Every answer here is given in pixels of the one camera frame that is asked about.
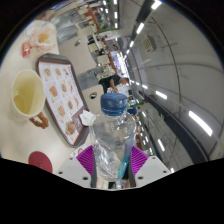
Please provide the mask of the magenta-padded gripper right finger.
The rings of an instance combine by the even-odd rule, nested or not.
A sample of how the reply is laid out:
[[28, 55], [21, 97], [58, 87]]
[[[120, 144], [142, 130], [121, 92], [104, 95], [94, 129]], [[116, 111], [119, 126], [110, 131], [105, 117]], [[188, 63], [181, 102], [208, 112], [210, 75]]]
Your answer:
[[148, 156], [137, 147], [132, 148], [129, 165], [129, 182], [132, 188], [143, 187], [170, 174], [157, 156]]

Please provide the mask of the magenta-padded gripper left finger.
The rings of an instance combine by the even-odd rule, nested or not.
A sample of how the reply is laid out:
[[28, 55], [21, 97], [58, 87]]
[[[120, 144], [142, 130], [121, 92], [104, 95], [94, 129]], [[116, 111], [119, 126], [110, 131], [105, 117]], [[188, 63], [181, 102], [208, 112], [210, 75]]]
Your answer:
[[97, 171], [92, 147], [75, 150], [59, 168], [57, 175], [84, 188], [95, 188]]

